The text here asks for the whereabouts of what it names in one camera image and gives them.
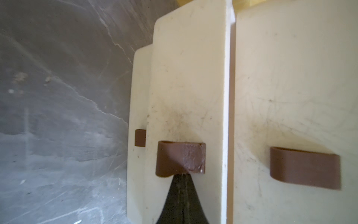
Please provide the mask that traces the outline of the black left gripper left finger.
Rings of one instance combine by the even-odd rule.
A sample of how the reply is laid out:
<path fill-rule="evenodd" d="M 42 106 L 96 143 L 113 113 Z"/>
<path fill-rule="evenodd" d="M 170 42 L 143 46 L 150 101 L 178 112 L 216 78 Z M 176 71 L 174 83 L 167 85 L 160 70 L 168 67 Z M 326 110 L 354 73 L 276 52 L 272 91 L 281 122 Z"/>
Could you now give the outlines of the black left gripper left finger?
<path fill-rule="evenodd" d="M 183 223 L 183 175 L 175 175 L 157 224 Z"/>

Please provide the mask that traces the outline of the white drawer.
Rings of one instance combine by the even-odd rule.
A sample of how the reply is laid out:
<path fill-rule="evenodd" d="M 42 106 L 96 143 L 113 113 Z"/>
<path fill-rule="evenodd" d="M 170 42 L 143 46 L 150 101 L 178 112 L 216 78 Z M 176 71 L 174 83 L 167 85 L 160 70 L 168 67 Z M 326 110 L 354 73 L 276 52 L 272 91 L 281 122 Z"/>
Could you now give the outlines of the white drawer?
<path fill-rule="evenodd" d="M 265 1 L 235 37 L 233 222 L 357 223 L 357 1 Z M 341 189 L 273 179 L 271 147 L 339 155 Z"/>
<path fill-rule="evenodd" d="M 192 178 L 206 218 L 227 221 L 231 1 L 192 1 L 154 26 L 143 223 L 157 222 L 171 178 L 155 174 L 160 141 L 206 144 Z"/>
<path fill-rule="evenodd" d="M 149 84 L 153 46 L 135 52 L 131 81 L 127 158 L 127 218 L 132 224 L 143 223 L 145 189 L 145 147 L 136 147 L 135 130 L 147 129 Z"/>

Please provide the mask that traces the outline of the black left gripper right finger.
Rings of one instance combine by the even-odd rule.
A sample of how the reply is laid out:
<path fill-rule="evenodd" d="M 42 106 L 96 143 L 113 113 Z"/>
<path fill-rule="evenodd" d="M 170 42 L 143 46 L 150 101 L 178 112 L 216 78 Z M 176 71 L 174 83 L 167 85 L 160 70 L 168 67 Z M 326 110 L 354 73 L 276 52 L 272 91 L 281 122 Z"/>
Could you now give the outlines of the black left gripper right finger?
<path fill-rule="evenodd" d="M 190 174 L 183 177 L 183 224 L 208 224 Z"/>

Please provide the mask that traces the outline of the white bottom drawer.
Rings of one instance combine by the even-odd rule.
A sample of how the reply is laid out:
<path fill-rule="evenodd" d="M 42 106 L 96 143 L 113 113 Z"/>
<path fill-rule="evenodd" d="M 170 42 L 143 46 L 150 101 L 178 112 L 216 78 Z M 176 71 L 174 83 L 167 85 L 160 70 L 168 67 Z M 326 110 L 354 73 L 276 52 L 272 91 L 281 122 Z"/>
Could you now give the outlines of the white bottom drawer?
<path fill-rule="evenodd" d="M 127 158 L 127 218 L 132 224 L 143 223 L 145 189 L 145 147 L 136 147 L 135 130 L 147 129 L 149 84 L 153 46 L 135 52 L 131 81 Z"/>

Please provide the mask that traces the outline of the white top drawer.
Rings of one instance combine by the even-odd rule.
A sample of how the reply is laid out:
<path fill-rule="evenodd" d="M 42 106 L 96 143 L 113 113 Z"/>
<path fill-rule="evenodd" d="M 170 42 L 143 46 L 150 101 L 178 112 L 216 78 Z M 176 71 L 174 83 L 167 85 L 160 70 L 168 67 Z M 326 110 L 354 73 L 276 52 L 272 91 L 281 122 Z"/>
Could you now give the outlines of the white top drawer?
<path fill-rule="evenodd" d="M 265 1 L 235 37 L 233 222 L 357 223 L 357 1 Z M 271 147 L 339 155 L 341 189 L 273 179 Z"/>

